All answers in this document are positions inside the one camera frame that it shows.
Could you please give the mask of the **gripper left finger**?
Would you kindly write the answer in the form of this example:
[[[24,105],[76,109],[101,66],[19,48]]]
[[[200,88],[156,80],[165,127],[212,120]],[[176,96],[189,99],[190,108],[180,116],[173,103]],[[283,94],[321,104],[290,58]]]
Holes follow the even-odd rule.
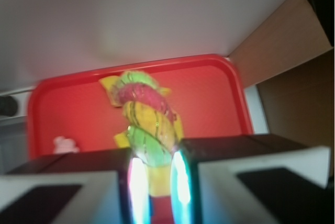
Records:
[[[1,176],[1,223],[150,223],[131,149],[40,156]]]

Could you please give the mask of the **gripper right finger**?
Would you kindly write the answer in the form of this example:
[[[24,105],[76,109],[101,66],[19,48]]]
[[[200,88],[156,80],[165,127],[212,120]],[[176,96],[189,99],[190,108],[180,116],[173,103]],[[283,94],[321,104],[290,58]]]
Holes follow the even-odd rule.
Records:
[[[331,150],[276,135],[184,139],[171,166],[175,223],[334,223]]]

